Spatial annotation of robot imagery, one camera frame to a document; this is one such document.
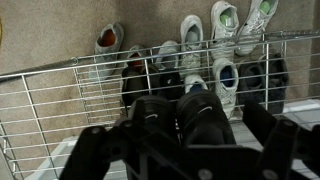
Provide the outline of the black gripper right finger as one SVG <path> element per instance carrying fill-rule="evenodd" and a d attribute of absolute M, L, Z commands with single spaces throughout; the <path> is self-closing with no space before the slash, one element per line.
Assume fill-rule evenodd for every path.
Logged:
<path fill-rule="evenodd" d="M 288 118 L 275 118 L 253 100 L 243 108 L 243 122 L 263 146 L 256 163 L 260 180 L 308 180 L 292 169 L 294 160 L 320 176 L 320 126 L 311 130 Z"/>

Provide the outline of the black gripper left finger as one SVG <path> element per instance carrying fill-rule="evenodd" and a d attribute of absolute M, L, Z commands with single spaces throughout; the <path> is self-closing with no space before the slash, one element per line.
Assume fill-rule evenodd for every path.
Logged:
<path fill-rule="evenodd" d="M 103 126 L 85 128 L 73 148 L 59 180 L 103 180 L 111 163 L 123 161 L 128 179 L 141 172 L 139 140 L 147 130 L 146 101 L 136 100 L 127 119 L 106 130 Z"/>

